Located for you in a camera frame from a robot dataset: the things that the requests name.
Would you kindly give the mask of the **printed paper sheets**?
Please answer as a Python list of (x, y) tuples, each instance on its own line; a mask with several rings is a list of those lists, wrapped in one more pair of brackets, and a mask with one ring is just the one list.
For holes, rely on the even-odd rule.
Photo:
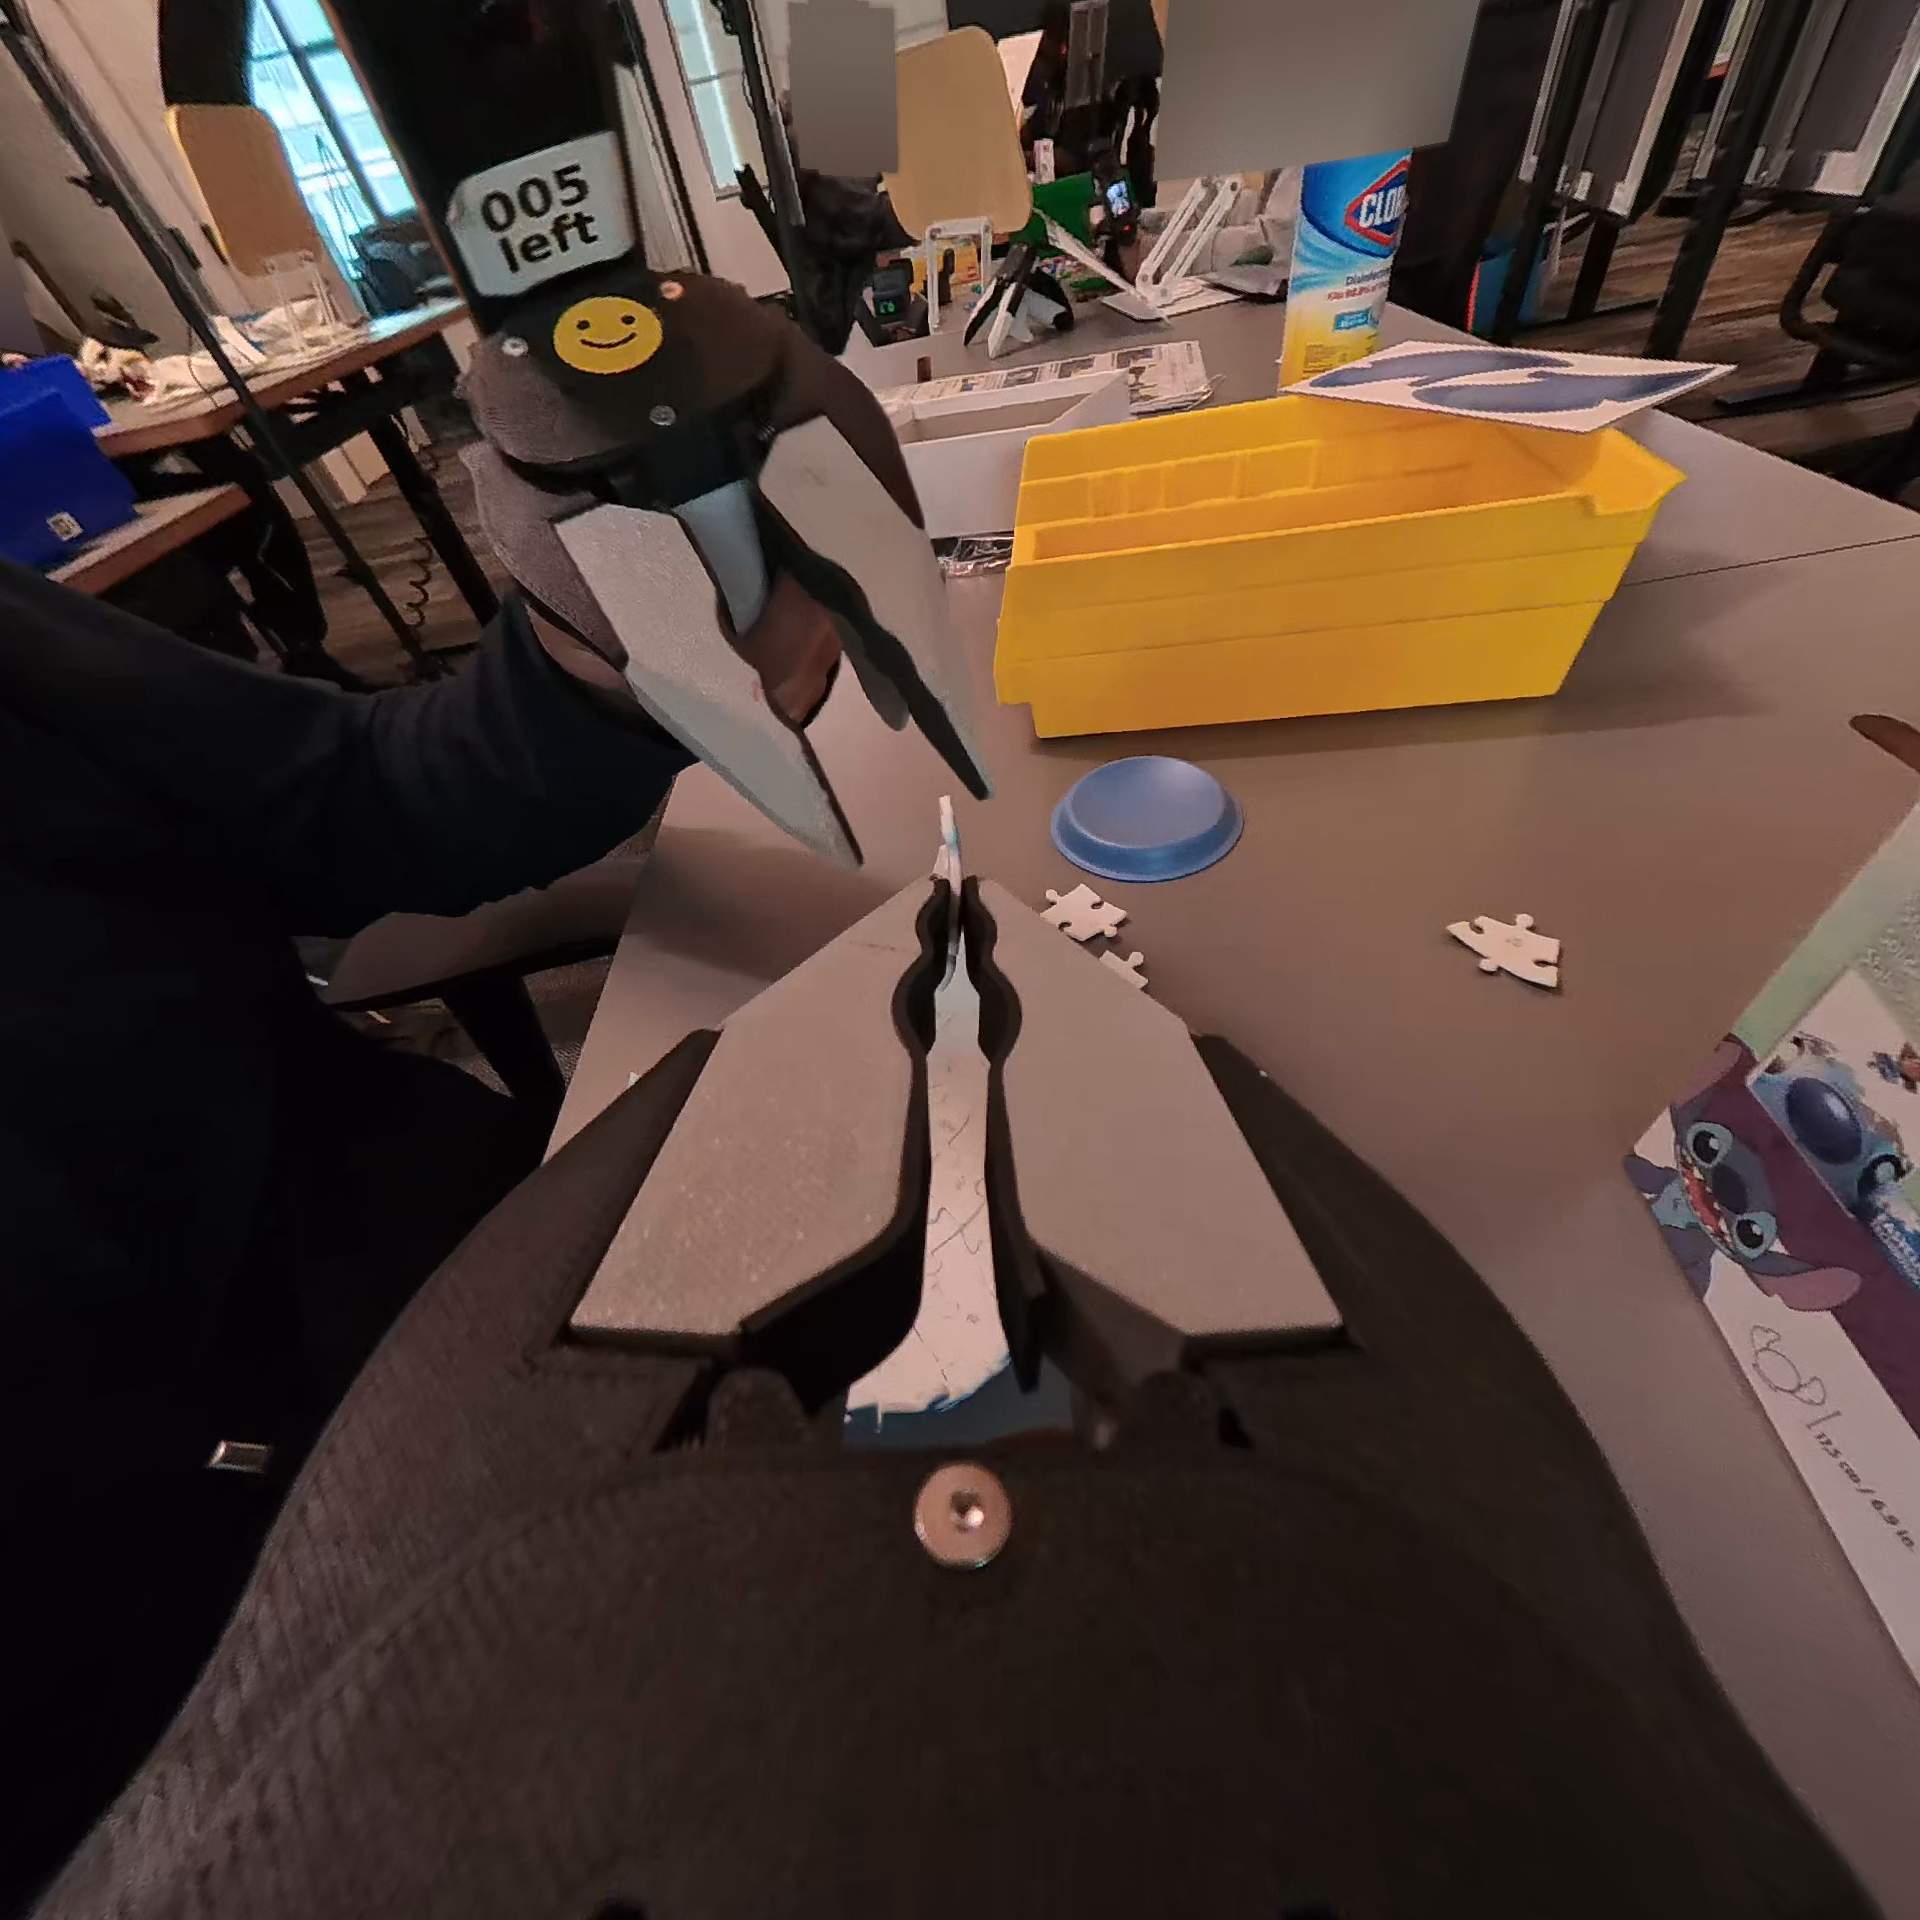
[(1047, 363), (1047, 377), (1085, 389), (1119, 377), (1134, 416), (1188, 412), (1214, 395), (1200, 343), (1142, 343), (1106, 352), (1076, 352)]

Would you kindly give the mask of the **person's left hand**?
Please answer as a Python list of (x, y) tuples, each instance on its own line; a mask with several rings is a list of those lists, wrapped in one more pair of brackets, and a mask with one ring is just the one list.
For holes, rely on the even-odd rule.
[(806, 731), (832, 696), (844, 661), (844, 639), (835, 615), (808, 591), (780, 571), (749, 627), (732, 618), (717, 596), (727, 642), (759, 682), (762, 699), (796, 731)]

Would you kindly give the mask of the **blue and white printed card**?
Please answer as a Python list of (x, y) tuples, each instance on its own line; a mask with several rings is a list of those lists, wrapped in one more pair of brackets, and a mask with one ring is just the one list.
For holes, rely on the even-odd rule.
[(1723, 363), (1468, 343), (1397, 343), (1309, 375), (1292, 395), (1559, 435), (1590, 435), (1725, 377)]

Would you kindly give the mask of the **cartoon puzzle box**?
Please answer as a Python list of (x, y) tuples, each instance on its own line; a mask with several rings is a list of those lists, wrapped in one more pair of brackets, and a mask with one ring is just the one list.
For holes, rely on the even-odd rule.
[(1622, 1173), (1915, 1673), (1915, 810)]

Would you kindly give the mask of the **partly built puzzle ball shell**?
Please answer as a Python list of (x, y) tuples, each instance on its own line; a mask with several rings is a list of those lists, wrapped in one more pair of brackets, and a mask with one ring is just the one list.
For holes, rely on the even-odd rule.
[(925, 1068), (931, 1173), (919, 1315), (902, 1344), (850, 1388), (840, 1432), (848, 1450), (972, 1447), (1072, 1428), (1069, 1383), (1047, 1368), (1024, 1389), (1002, 1327), (984, 1194), (990, 1069), (958, 924), (962, 858), (949, 800), (934, 858), (934, 879), (951, 888), (951, 913)]

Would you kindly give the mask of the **blue plastic bin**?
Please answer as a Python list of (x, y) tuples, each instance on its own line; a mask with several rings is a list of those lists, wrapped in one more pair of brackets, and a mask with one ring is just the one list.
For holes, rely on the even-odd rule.
[(2, 556), (39, 573), (138, 520), (138, 493), (98, 443), (110, 416), (79, 363), (2, 368)]

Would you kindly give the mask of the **person's left forearm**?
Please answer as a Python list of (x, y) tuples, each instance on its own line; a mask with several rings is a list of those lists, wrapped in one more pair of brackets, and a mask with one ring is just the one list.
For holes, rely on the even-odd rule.
[(509, 592), (451, 680), (355, 693), (215, 656), (4, 565), (4, 800), (152, 835), (298, 936), (456, 920), (653, 820), (690, 755)]

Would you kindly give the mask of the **light wooden chair back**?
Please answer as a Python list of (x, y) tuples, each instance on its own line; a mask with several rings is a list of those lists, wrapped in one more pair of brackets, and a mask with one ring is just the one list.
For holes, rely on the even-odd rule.
[(998, 49), (980, 28), (895, 56), (899, 161), (882, 175), (912, 245), (934, 226), (990, 225), (1018, 236), (1032, 218), (1018, 109)]

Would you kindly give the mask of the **yellow plastic bin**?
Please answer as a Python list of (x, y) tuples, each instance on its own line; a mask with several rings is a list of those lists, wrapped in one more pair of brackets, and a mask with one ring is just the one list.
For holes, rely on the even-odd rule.
[(1559, 693), (1603, 604), (1068, 658), (996, 647), (994, 689), (1037, 737), (1214, 729), (1510, 704)]
[(1015, 562), (1318, 535), (1438, 512), (1567, 500), (1576, 521), (1642, 521), (1687, 476), (1622, 431), (1270, 397), (1032, 439)]
[(1045, 609), (1007, 578), (996, 652), (1015, 661), (1124, 653), (1165, 644), (1334, 633), (1438, 618), (1592, 609), (1621, 585), (1639, 548), (1590, 547), (1518, 561), (1450, 562), (1318, 584), (1112, 596), (1075, 594)]

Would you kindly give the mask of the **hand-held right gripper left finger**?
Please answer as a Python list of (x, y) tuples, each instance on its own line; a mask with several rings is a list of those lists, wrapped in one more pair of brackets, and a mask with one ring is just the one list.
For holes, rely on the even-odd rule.
[(955, 908), (943, 876), (906, 888), (630, 1089), (645, 1165), (568, 1338), (771, 1372), (806, 1410), (906, 1339)]

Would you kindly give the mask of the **white folding stand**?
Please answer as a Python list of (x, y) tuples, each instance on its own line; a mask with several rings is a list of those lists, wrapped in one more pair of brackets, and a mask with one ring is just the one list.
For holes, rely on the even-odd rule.
[(1142, 255), (1134, 293), (1139, 317), (1159, 323), (1173, 316), (1182, 288), (1211, 261), (1215, 234), (1229, 220), (1240, 200), (1240, 176), (1194, 178), (1178, 208), (1159, 229), (1159, 237)]

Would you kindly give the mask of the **blue round puzzle stand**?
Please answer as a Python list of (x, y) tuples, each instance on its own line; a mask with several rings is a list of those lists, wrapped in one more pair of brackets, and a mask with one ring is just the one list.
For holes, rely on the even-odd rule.
[(1204, 873), (1235, 852), (1243, 812), (1202, 767), (1149, 755), (1110, 760), (1080, 775), (1047, 831), (1080, 873), (1165, 882)]

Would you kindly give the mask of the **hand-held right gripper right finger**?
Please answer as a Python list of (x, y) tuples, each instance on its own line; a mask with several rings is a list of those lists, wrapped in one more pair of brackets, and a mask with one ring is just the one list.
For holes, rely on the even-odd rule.
[(1018, 1388), (1123, 1408), (1156, 1376), (1336, 1344), (1342, 1309), (1187, 1023), (994, 881), (965, 882), (960, 929)]

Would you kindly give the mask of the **white shallow tray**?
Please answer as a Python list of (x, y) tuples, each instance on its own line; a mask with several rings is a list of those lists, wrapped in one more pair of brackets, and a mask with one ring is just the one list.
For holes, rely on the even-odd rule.
[(1124, 371), (998, 387), (975, 377), (951, 387), (952, 394), (934, 394), (925, 381), (880, 400), (934, 545), (1015, 531), (1029, 441), (1131, 416)]

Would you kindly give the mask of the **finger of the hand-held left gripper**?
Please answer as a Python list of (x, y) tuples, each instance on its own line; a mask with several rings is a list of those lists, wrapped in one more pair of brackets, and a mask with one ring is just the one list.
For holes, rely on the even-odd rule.
[(840, 633), (869, 706), (919, 731), (974, 800), (992, 796), (975, 689), (941, 567), (923, 531), (823, 416), (773, 435), (756, 476), (775, 565)]
[(861, 852), (823, 769), (735, 650), (722, 588), (686, 523), (604, 504), (563, 520), (558, 538), (619, 641), (640, 709), (806, 852), (856, 872)]

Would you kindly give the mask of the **disinfecting wipes canister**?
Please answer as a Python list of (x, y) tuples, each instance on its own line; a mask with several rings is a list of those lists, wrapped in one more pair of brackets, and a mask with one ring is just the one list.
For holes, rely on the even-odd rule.
[(1410, 151), (1302, 170), (1286, 267), (1279, 389), (1371, 355), (1408, 207)]

